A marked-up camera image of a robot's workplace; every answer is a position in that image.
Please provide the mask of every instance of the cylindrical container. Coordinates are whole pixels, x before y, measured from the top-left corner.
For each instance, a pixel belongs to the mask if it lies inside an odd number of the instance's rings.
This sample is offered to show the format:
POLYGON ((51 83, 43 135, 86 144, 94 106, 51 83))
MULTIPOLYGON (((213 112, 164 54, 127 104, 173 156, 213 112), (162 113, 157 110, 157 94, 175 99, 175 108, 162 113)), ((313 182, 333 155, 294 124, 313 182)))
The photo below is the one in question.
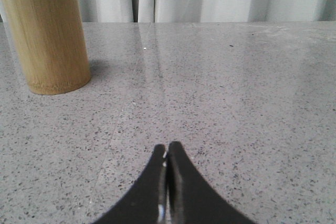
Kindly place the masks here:
POLYGON ((30 90, 66 93, 91 78, 78 0, 2 0, 30 90))

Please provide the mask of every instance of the speckled countertop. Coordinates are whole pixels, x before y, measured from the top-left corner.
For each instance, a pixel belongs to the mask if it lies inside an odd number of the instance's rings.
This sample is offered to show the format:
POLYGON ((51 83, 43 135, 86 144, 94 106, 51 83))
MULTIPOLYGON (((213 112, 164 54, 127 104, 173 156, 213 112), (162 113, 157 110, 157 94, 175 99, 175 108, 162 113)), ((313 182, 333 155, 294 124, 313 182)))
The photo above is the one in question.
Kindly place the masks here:
POLYGON ((44 96, 0 25, 0 223, 89 223, 173 140, 252 220, 336 222, 336 22, 84 29, 92 80, 44 96))

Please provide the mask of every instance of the gray countertop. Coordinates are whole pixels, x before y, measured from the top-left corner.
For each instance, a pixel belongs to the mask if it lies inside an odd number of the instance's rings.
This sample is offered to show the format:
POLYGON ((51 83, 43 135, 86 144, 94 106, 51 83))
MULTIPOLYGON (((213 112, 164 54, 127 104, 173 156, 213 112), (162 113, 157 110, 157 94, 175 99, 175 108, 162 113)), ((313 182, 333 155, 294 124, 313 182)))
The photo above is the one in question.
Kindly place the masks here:
POLYGON ((91 81, 45 96, 0 25, 1 223, 89 223, 170 141, 258 223, 335 223, 336 22, 84 30, 91 81))

